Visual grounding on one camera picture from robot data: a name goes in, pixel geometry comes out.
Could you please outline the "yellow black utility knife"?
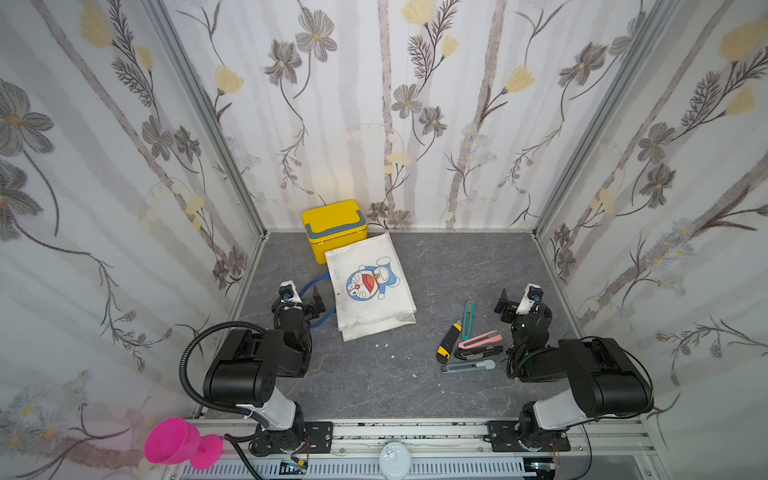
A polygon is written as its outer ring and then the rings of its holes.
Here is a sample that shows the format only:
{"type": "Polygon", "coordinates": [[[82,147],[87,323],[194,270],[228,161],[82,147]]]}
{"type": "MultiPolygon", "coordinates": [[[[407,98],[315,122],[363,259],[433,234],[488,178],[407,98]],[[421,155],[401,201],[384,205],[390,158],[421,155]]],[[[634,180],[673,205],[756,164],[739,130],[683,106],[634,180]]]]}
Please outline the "yellow black utility knife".
{"type": "Polygon", "coordinates": [[[453,323],[448,332],[444,335],[435,354],[436,360],[441,365],[447,364],[452,357],[456,341],[460,337],[461,332],[462,325],[459,323],[453,323]]]}

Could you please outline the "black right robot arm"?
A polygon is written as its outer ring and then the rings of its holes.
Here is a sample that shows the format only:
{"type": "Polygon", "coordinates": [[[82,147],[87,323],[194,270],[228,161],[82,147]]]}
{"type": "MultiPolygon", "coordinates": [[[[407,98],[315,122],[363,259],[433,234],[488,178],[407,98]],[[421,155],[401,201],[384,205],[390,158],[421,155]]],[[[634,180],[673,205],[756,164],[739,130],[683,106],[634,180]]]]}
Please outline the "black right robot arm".
{"type": "Polygon", "coordinates": [[[603,418],[635,418],[654,406],[652,381],[615,340],[590,336],[548,344],[553,314],[539,286],[528,285],[517,302],[502,292],[494,312],[510,325],[509,379],[568,381],[564,391],[524,404],[517,419],[488,422],[485,440],[494,452],[568,452],[571,428],[603,418]]]}

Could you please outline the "grey blue utility knife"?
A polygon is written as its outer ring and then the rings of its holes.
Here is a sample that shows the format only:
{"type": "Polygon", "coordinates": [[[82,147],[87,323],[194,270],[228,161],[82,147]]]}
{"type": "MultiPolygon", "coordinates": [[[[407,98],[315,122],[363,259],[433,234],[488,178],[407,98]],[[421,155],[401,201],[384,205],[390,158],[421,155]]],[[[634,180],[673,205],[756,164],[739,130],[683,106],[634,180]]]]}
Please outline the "grey blue utility knife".
{"type": "Polygon", "coordinates": [[[446,364],[441,367],[441,372],[443,374],[455,374],[473,371],[489,371],[494,370],[495,368],[496,362],[493,359],[485,359],[473,362],[466,361],[446,364]]]}

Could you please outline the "teal art knife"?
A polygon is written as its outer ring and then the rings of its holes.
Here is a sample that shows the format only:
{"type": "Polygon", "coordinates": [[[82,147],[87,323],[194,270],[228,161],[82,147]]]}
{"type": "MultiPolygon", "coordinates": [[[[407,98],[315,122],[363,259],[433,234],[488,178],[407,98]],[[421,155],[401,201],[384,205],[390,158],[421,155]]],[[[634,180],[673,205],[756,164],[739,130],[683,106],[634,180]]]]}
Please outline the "teal art knife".
{"type": "Polygon", "coordinates": [[[472,328],[476,314],[477,304],[473,300],[467,300],[463,309],[461,338],[469,340],[472,337],[472,328]]]}

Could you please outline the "white Doraemon tote bag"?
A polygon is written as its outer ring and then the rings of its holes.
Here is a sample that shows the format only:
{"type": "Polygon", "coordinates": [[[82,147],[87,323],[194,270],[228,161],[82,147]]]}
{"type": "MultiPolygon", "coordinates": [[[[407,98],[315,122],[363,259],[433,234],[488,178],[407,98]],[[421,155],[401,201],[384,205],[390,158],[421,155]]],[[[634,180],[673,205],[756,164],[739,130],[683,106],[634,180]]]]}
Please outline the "white Doraemon tote bag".
{"type": "Polygon", "coordinates": [[[331,250],[326,260],[345,342],[416,322],[417,308],[390,234],[331,250]]]}

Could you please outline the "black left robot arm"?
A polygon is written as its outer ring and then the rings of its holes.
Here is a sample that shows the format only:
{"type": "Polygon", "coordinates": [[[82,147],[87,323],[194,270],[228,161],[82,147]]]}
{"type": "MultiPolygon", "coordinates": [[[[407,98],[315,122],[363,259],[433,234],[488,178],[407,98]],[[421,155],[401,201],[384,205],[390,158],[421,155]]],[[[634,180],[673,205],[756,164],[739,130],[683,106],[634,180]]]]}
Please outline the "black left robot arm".
{"type": "Polygon", "coordinates": [[[263,332],[250,326],[231,330],[203,381],[203,397],[220,411],[240,408],[257,421],[256,431],[234,436],[255,457],[286,453],[298,463],[302,456],[327,449],[332,425],[304,421],[298,403],[276,386],[277,379],[302,378],[309,370],[313,349],[311,321],[325,312],[316,295],[309,303],[276,300],[273,327],[263,332]]]}

